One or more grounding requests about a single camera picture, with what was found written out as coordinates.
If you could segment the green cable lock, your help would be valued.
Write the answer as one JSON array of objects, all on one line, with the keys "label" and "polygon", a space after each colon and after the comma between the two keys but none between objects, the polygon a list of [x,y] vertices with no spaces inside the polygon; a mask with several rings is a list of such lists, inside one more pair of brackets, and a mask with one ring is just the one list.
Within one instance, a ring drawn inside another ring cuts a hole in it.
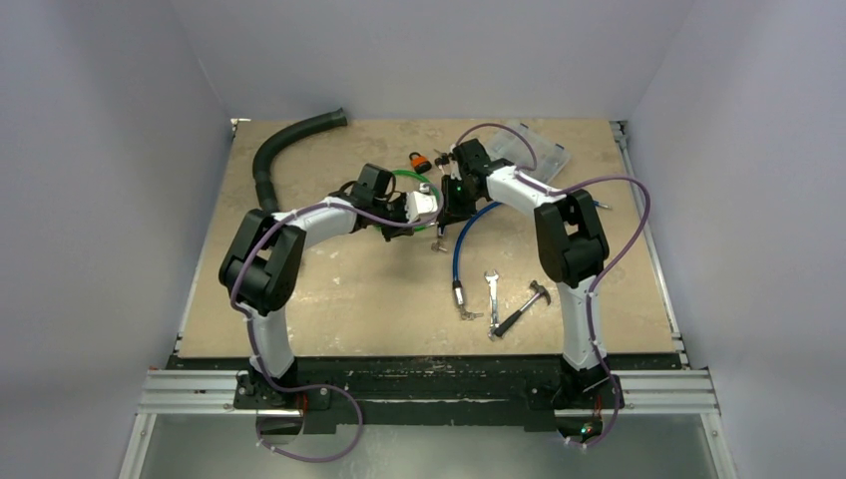
[{"label": "green cable lock", "polygon": [[[378,194],[376,197],[375,204],[378,201],[391,201],[396,198],[398,195],[405,195],[407,192],[415,191],[421,184],[428,183],[431,184],[433,189],[437,191],[436,195],[439,200],[439,207],[442,206],[442,199],[441,194],[434,186],[434,184],[425,176],[418,175],[411,171],[407,170],[394,170],[391,172],[391,177],[388,183],[388,186],[385,189],[383,194]],[[443,229],[439,229],[436,226],[437,217],[435,217],[431,221],[423,221],[421,223],[411,223],[411,224],[398,224],[394,222],[390,222],[388,220],[384,220],[380,218],[380,221],[376,222],[376,228],[379,230],[380,224],[385,224],[389,226],[395,227],[412,227],[413,228],[413,235],[416,233],[421,233],[423,230],[430,229],[435,232],[435,238],[431,242],[431,249],[436,253],[446,253],[448,250],[444,245],[444,233]]]}]

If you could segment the orange black padlock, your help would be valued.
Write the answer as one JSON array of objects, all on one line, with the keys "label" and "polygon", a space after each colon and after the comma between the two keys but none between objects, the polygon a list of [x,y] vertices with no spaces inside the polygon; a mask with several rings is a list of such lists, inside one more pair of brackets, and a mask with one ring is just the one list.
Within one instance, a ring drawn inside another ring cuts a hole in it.
[{"label": "orange black padlock", "polygon": [[431,161],[418,152],[411,152],[408,158],[411,169],[418,175],[424,175],[433,168]]}]

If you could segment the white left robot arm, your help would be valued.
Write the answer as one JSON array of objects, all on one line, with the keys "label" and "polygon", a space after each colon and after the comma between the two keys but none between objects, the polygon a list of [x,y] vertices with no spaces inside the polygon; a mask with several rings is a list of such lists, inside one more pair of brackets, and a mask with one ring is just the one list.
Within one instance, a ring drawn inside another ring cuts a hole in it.
[{"label": "white left robot arm", "polygon": [[245,214],[220,265],[218,280],[246,326],[258,394],[271,407],[291,404],[308,385],[296,377],[286,306],[303,254],[336,237],[376,227],[386,240],[411,236],[441,210],[439,191],[397,192],[395,175],[372,164],[322,201],[288,212]]}]

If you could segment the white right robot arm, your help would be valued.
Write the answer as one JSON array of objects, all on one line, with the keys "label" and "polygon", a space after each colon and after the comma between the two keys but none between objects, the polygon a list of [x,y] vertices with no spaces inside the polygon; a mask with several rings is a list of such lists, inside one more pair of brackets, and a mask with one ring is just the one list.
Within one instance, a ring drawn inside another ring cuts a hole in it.
[{"label": "white right robot arm", "polygon": [[480,200],[533,220],[539,262],[558,289],[562,309],[560,391],[572,405],[587,404],[614,377],[601,338],[598,299],[610,246],[593,197],[583,189],[556,190],[534,180],[513,162],[491,158],[478,140],[457,144],[444,157],[451,167],[442,178],[445,207],[437,225],[463,226],[456,247],[483,215]]}]

